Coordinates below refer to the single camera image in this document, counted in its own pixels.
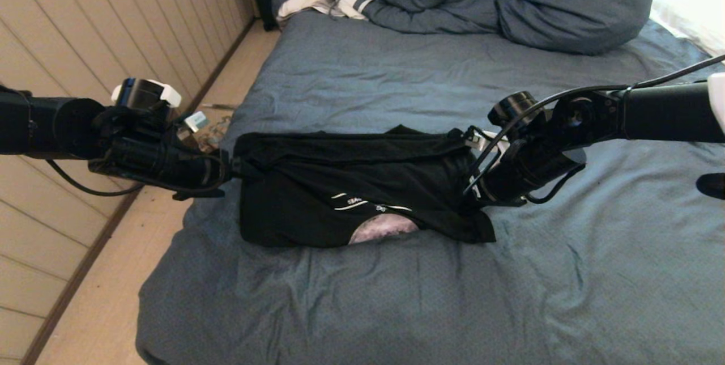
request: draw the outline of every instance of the beige wall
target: beige wall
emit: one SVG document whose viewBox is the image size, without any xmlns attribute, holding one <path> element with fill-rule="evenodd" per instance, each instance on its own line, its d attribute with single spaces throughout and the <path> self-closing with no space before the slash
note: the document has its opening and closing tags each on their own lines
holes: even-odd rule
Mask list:
<svg viewBox="0 0 725 365">
<path fill-rule="evenodd" d="M 0 82 L 110 104 L 124 78 L 188 104 L 251 21 L 251 0 L 0 0 Z M 94 189 L 126 182 L 64 168 Z M 20 363 L 120 199 L 84 194 L 44 161 L 0 156 L 0 363 Z"/>
</svg>

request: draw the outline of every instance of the baseboard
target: baseboard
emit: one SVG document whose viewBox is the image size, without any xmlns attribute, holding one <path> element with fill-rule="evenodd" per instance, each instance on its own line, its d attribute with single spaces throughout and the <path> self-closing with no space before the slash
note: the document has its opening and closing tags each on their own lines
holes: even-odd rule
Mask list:
<svg viewBox="0 0 725 365">
<path fill-rule="evenodd" d="M 252 19 L 249 24 L 244 27 L 234 43 L 232 43 L 231 47 L 227 50 L 226 54 L 219 62 L 219 65 L 214 68 L 212 74 L 209 75 L 207 81 L 202 85 L 202 88 L 199 89 L 199 93 L 197 93 L 197 95 L 194 97 L 194 100 L 189 104 L 189 106 L 187 107 L 188 109 L 196 109 L 196 107 L 198 107 L 199 104 L 202 102 L 204 96 L 207 95 L 209 89 L 212 87 L 214 82 L 219 77 L 219 74 L 224 69 L 224 66 L 227 65 L 229 59 L 232 57 L 232 55 L 234 55 L 234 52 L 236 52 L 236 49 L 239 47 L 239 44 L 242 42 L 246 34 L 249 33 L 249 30 L 254 24 L 254 20 L 255 19 Z M 60 321 L 63 313 L 65 312 L 65 309 L 68 308 L 68 305 L 73 299 L 75 292 L 77 292 L 78 287 L 80 287 L 83 279 L 85 279 L 89 270 L 91 270 L 91 266 L 93 266 L 93 263 L 101 254 L 101 251 L 103 251 L 103 248 L 104 246 L 106 246 L 108 240 L 111 239 L 113 232 L 116 230 L 117 226 L 121 222 L 121 219 L 129 210 L 131 205 L 134 203 L 139 193 L 140 191 L 136 191 L 132 194 L 127 195 L 123 199 L 118 208 L 116 208 L 116 212 L 114 212 L 112 217 L 106 223 L 106 226 L 104 226 L 101 234 L 99 234 L 96 241 L 94 241 L 90 249 L 88 249 L 88 253 L 86 253 L 85 257 L 83 257 L 83 261 L 80 262 L 80 265 L 75 270 L 75 273 L 70 278 L 68 284 L 66 285 L 60 297 L 53 306 L 52 310 L 46 317 L 40 331 L 38 331 L 38 334 L 36 334 L 36 337 L 31 343 L 31 347 L 29 347 L 28 352 L 25 353 L 25 357 L 20 362 L 22 365 L 34 365 L 37 362 L 38 358 L 41 355 L 41 352 L 43 352 L 43 349 L 48 342 L 48 339 L 50 339 L 51 335 L 53 334 L 55 326 L 57 326 L 58 321 Z"/>
</svg>

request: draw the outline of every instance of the bed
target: bed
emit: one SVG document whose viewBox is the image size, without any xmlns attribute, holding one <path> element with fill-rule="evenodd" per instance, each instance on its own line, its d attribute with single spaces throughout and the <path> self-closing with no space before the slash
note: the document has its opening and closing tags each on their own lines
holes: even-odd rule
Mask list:
<svg viewBox="0 0 725 365">
<path fill-rule="evenodd" d="M 425 133 L 503 97 L 633 83 L 707 55 L 647 22 L 595 56 L 500 34 L 405 34 L 295 14 L 222 147 L 249 132 Z M 684 78 L 702 80 L 709 68 Z M 148 363 L 721 363 L 723 205 L 694 186 L 723 146 L 608 141 L 545 205 L 489 207 L 497 241 L 416 231 L 270 248 L 239 233 L 238 180 L 196 200 L 140 291 Z"/>
</svg>

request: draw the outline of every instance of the white pillow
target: white pillow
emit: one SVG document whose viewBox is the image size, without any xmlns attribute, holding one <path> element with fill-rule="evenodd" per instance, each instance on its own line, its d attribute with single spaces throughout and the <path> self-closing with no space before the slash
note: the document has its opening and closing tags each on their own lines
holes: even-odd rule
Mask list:
<svg viewBox="0 0 725 365">
<path fill-rule="evenodd" d="M 713 57 L 725 53 L 725 0 L 652 0 L 650 19 Z"/>
</svg>

